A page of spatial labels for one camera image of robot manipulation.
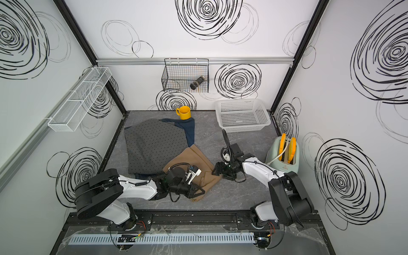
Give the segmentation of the tan brown skirt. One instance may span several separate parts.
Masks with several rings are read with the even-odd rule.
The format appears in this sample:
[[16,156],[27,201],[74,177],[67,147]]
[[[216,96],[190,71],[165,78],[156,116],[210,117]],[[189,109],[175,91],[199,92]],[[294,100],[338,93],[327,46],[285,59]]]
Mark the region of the tan brown skirt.
[[168,162],[163,168],[163,172],[167,173],[169,168],[177,163],[189,163],[191,166],[195,165],[201,170],[201,174],[195,177],[192,182],[202,187],[206,193],[222,179],[220,176],[212,175],[214,165],[196,145],[186,148]]

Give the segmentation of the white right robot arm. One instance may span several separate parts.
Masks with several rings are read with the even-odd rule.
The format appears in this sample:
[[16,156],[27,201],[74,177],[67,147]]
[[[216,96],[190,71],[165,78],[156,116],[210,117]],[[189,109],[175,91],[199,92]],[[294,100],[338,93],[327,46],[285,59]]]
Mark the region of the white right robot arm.
[[221,158],[212,175],[238,182],[238,174],[242,173],[244,177],[254,177],[269,190],[271,201],[250,208],[254,227],[262,228],[273,222],[290,226],[313,213],[314,205],[297,173],[276,170],[254,155],[244,154],[236,143],[222,148]]

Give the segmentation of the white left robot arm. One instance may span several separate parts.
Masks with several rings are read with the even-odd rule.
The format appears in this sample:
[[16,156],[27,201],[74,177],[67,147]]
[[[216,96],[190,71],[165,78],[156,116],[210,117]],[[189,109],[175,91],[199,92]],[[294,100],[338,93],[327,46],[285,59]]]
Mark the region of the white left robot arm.
[[116,169],[108,169],[75,187],[76,215],[80,220],[104,218],[131,231],[140,221],[133,206],[123,199],[160,200],[173,194],[196,198],[206,193],[193,182],[200,175],[201,169],[188,163],[175,164],[166,173],[146,180],[125,177]]

